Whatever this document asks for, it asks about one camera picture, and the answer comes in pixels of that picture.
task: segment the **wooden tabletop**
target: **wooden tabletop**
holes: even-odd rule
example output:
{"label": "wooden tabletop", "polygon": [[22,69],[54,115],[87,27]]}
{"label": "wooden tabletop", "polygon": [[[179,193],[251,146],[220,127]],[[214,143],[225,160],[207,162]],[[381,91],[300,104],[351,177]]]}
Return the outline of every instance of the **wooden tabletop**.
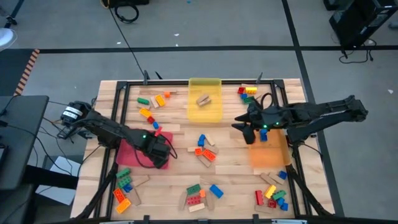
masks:
{"label": "wooden tabletop", "polygon": [[[289,103],[305,101],[300,79],[285,79],[284,82]],[[96,111],[109,118],[112,112],[116,83],[117,81],[101,82],[95,106]],[[148,124],[145,117],[138,112],[137,97],[149,98],[170,89],[176,89],[177,94],[167,99],[164,107],[151,109],[151,111],[154,118],[163,127],[163,131],[173,133],[172,144],[176,149],[178,159],[171,158],[167,170],[132,168],[133,180],[142,175],[150,177],[148,182],[136,187],[142,203],[138,206],[131,205],[121,215],[113,210],[112,220],[142,220],[144,215],[150,215],[151,220],[237,219],[252,218],[254,213],[258,213],[260,218],[293,218],[294,213],[287,181],[283,185],[278,184],[277,190],[287,192],[285,199],[289,204],[289,211],[284,212],[280,208],[275,208],[271,214],[268,214],[254,210],[256,204],[254,191],[264,191],[269,186],[259,177],[259,174],[262,172],[276,173],[285,168],[283,166],[276,168],[251,167],[248,146],[244,142],[242,133],[231,127],[234,117],[245,113],[247,109],[247,105],[242,104],[239,95],[236,94],[238,85],[223,85],[223,119],[220,123],[206,124],[190,123],[187,119],[188,86],[132,86],[127,106],[126,125],[132,128],[153,130],[152,125]],[[268,85],[259,85],[259,92],[271,91]],[[120,120],[123,95],[122,92],[116,121]],[[270,99],[266,98],[264,104],[268,105],[269,103]],[[195,158],[193,152],[187,152],[187,147],[196,146],[198,137],[202,133],[212,134],[216,146],[220,150],[216,160],[209,168]],[[88,141],[85,157],[97,147],[97,143],[96,139]],[[316,139],[308,139],[305,143],[315,149],[318,148]],[[324,208],[333,213],[333,204],[319,154],[306,146],[301,146],[300,155],[307,187]],[[103,157],[104,148],[101,147],[83,164],[71,217],[81,213],[96,192]],[[187,206],[183,211],[178,210],[178,200],[182,192],[195,184],[200,184],[203,189],[208,189],[211,184],[216,184],[224,192],[221,199],[215,200],[213,211],[206,208],[190,213]],[[302,194],[297,185],[296,191],[300,212],[304,214]],[[105,216],[106,213],[108,194],[108,191],[104,193],[101,216]],[[114,208],[117,204],[117,200],[114,200]]]}

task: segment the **black metal frame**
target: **black metal frame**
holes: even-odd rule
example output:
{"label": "black metal frame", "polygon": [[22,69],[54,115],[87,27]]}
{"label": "black metal frame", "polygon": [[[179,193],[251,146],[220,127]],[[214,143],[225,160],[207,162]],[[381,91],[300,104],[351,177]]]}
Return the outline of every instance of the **black metal frame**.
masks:
{"label": "black metal frame", "polygon": [[[286,90],[285,90],[285,85],[283,80],[261,80],[260,83],[256,83],[257,80],[255,79],[250,79],[250,80],[222,80],[222,85],[240,85],[242,83],[247,83],[247,84],[262,84],[262,85],[270,85],[271,87],[271,93],[272,93],[272,101],[274,102],[275,105],[280,105],[279,104],[279,99],[277,96],[277,89],[280,90],[280,93],[282,95],[282,104],[286,105],[288,103],[287,101],[287,95],[286,95]],[[122,112],[121,112],[121,120],[120,123],[124,124],[126,121],[126,112],[127,112],[127,104],[129,101],[129,94],[130,94],[130,88],[135,85],[143,85],[144,83],[142,81],[132,81],[132,82],[127,82],[127,81],[118,81],[116,85],[116,92],[114,96],[114,102],[113,102],[113,108],[112,108],[112,115],[111,119],[115,120],[116,119],[116,113],[118,110],[119,106],[119,99],[120,99],[120,93],[122,89],[125,89],[124,91],[124,99],[123,99],[123,106],[122,106]],[[147,81],[148,85],[188,85],[188,80],[148,80]],[[105,155],[104,155],[104,160],[103,160],[103,166],[101,170],[101,175],[100,175],[100,180],[99,180],[99,186],[103,183],[104,178],[106,177],[107,169],[108,169],[108,164],[109,164],[109,156],[110,156],[110,149],[105,150]],[[302,169],[302,163],[300,160],[300,153],[298,149],[293,150],[293,157],[295,160],[296,168],[298,170],[298,176],[304,180],[303,176],[303,169]],[[288,175],[288,180],[289,180],[289,189],[290,189],[290,194],[292,197],[292,205],[293,205],[293,210],[294,210],[294,215],[295,217],[301,216],[300,209],[299,209],[299,203],[297,199],[297,192],[295,189],[295,184],[293,178],[291,178],[290,175]],[[110,186],[110,192],[112,192],[115,189],[116,186],[116,178],[113,179],[111,182]],[[111,218],[112,211],[113,211],[113,195],[109,194],[108,195],[108,203],[106,207],[106,217]],[[303,202],[305,206],[305,213],[307,215],[312,214],[312,210],[310,207],[310,204],[306,198],[306,196],[303,194]],[[94,217],[99,217],[100,216],[100,209],[101,209],[101,203],[102,200],[99,200],[95,212],[94,212]],[[146,218],[149,220],[149,216],[144,216],[143,223],[145,223]],[[191,222],[198,222],[199,220],[159,220],[158,222],[160,223],[191,223]],[[217,222],[217,223],[262,223],[262,222],[270,222],[269,219],[265,220],[262,219],[260,220],[258,218],[258,215],[254,214],[253,219],[243,219],[243,220],[212,220],[212,222]]]}

